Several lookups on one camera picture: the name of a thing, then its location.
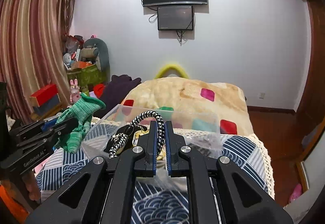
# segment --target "metal bolt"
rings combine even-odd
[[[97,156],[93,159],[94,164],[101,164],[104,161],[103,157]]]
[[[230,162],[230,159],[227,156],[221,156],[220,157],[220,162],[228,163],[228,162]]]
[[[143,148],[141,146],[135,146],[133,147],[132,151],[136,154],[142,152]]]
[[[182,151],[183,153],[188,153],[188,152],[191,151],[191,147],[185,145],[185,146],[181,147],[181,151]]]

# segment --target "black and white rope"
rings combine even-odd
[[[156,111],[148,110],[135,117],[135,119],[130,123],[130,126],[132,128],[135,128],[135,126],[138,125],[140,121],[148,117],[155,118],[158,124],[158,137],[157,137],[157,156],[158,156],[165,143],[165,124],[160,114]],[[120,135],[121,138],[119,139],[119,141],[115,143],[109,150],[109,154],[108,154],[109,158],[116,157],[116,152],[125,145],[126,140],[129,137],[125,133],[120,133]]]

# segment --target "wall socket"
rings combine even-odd
[[[258,93],[258,98],[263,100],[264,97],[265,97],[265,93]]]

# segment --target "green storage box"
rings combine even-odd
[[[67,71],[68,81],[78,79],[80,91],[88,90],[88,84],[97,85],[106,81],[106,73],[100,72],[97,65],[93,64],[85,68],[77,68]]]

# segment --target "knitted glove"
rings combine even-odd
[[[90,130],[93,113],[104,108],[106,108],[106,105],[99,99],[81,93],[81,98],[71,108],[64,111],[56,122],[57,124],[65,119],[75,117],[78,120],[78,127],[73,129],[71,133],[61,136],[55,147],[57,149],[62,147],[69,153],[75,154],[79,150],[82,140]]]

